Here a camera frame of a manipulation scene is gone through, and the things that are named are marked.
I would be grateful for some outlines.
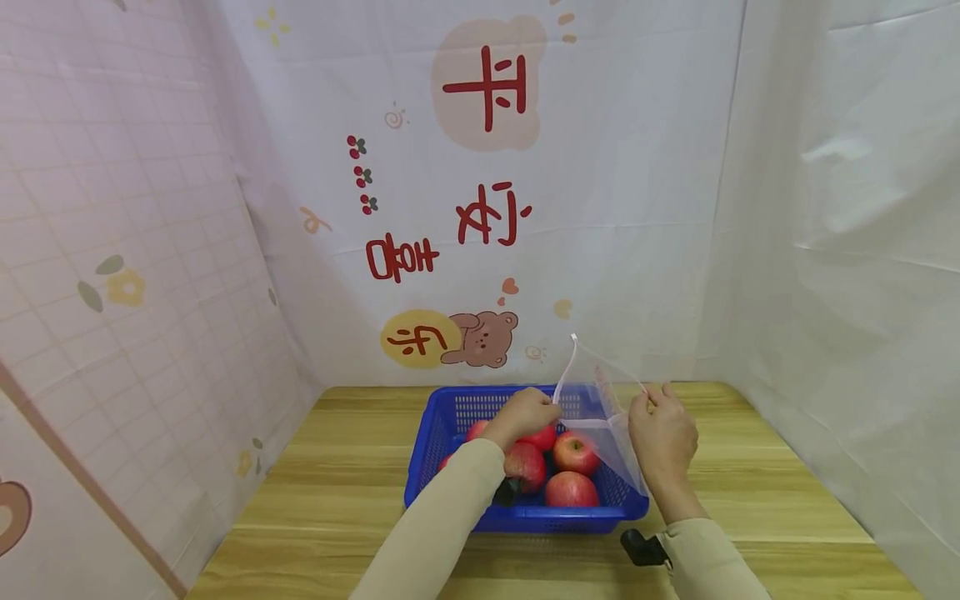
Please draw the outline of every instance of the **black clip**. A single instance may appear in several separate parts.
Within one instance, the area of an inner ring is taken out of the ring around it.
[[[627,551],[630,562],[636,566],[660,566],[670,560],[657,536],[646,539],[636,529],[623,532],[620,545]]]
[[[500,487],[493,493],[493,503],[500,506],[511,506],[514,504],[514,498],[520,493],[520,480],[508,479],[504,477],[500,482]]]

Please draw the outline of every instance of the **red chinese character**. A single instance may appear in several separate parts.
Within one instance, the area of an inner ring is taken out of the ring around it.
[[[503,190],[507,191],[507,229],[508,235],[507,238],[497,238],[496,241],[504,246],[512,246],[516,241],[516,194],[510,188],[513,186],[512,181],[501,181],[500,183],[494,183],[491,187],[494,192],[500,192]],[[530,213],[533,212],[532,206],[527,206],[520,211],[520,218],[526,219],[530,216]],[[480,221],[477,221],[473,218],[473,212],[480,211]],[[500,213],[495,209],[490,208],[487,205],[487,190],[484,189],[483,184],[477,185],[477,200],[476,202],[470,203],[466,208],[463,206],[457,206],[457,214],[460,215],[460,231],[457,234],[457,239],[461,244],[464,243],[464,240],[467,237],[467,227],[472,227],[477,231],[483,233],[483,243],[490,244],[490,232],[492,228],[488,224],[487,217],[491,216],[497,221],[500,221],[502,217]]]
[[[373,256],[373,249],[379,247],[383,251],[383,263],[385,273],[381,274],[376,268],[376,259]],[[400,269],[407,273],[414,271],[427,270],[433,273],[433,259],[440,256],[440,253],[430,248],[430,240],[423,238],[423,244],[415,242],[414,244],[400,244],[397,248],[394,246],[394,236],[390,233],[384,235],[382,240],[371,240],[367,242],[367,263],[370,265],[370,273],[374,279],[389,279],[400,283]]]
[[[417,325],[414,327],[413,337],[408,340],[395,340],[394,338],[387,338],[387,341],[393,344],[394,346],[407,346],[408,344],[416,344],[417,351],[420,353],[420,356],[426,356],[426,343],[430,341],[429,337],[421,335],[423,331],[429,331],[434,335],[433,339],[440,344],[440,347],[446,350],[446,340],[444,335],[436,327],[431,327],[429,325]],[[410,335],[410,329],[398,329],[396,335]],[[413,354],[414,349],[407,346],[403,349],[404,354]]]
[[[527,109],[527,59],[522,54],[516,55],[516,77],[513,79],[493,80],[493,73],[490,67],[490,46],[484,46],[480,49],[480,61],[483,65],[483,81],[480,82],[461,82],[458,84],[444,85],[444,92],[448,94],[459,94],[461,92],[483,92],[484,103],[484,131],[487,133],[493,130],[493,102],[498,105],[509,108],[510,101],[499,96],[495,100],[493,92],[501,89],[512,89],[516,92],[516,113],[523,114]],[[512,60],[501,60],[493,66],[493,70],[502,71],[514,62]]]

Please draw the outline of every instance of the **beige sleeve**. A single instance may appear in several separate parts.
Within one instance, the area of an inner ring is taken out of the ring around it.
[[[477,439],[460,446],[397,522],[350,598],[436,598],[503,477],[498,445]]]
[[[681,600],[769,600],[733,542],[708,518],[678,521],[658,536]]]

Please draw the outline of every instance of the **leaf illustration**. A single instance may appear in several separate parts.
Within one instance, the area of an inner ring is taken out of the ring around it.
[[[97,275],[113,275],[121,269],[123,269],[123,256],[114,254],[100,263],[100,266],[97,267]]]
[[[100,292],[94,289],[92,285],[86,281],[80,281],[77,283],[77,291],[80,292],[80,297],[84,299],[84,304],[98,313],[104,312],[104,301],[100,298]]]

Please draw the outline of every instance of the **red apple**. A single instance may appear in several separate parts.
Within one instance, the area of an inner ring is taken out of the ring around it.
[[[503,470],[508,479],[520,480],[520,491],[537,493],[546,481],[546,461],[543,454],[532,444],[517,442],[510,446],[503,460]]]
[[[534,435],[520,438],[517,441],[533,444],[540,452],[547,452],[553,447],[553,443],[557,441],[557,430],[553,425],[547,425]]]
[[[483,430],[487,428],[487,423],[489,423],[488,420],[479,420],[471,425],[470,429],[467,430],[467,441],[479,438]]]
[[[596,486],[572,470],[557,473],[546,483],[547,506],[600,506]]]
[[[600,457],[572,431],[565,431],[553,444],[553,461],[559,470],[572,470],[590,477],[600,467]]]

